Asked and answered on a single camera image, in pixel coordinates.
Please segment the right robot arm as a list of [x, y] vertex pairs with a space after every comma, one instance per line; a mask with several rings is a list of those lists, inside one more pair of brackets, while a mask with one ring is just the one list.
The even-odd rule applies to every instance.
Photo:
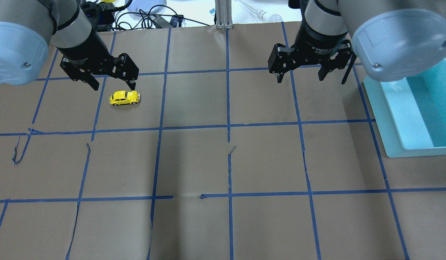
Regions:
[[398, 81], [420, 74], [446, 57], [446, 0], [290, 0], [302, 11], [292, 46], [276, 44], [269, 72], [284, 74], [320, 65], [322, 81], [356, 58], [376, 81]]

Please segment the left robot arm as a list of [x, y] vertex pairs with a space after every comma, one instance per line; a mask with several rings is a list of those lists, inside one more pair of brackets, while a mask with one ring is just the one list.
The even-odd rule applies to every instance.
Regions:
[[0, 84], [38, 79], [50, 43], [71, 80], [98, 90], [95, 75], [107, 75], [135, 90], [138, 67], [126, 53], [109, 53], [76, 0], [0, 0]]

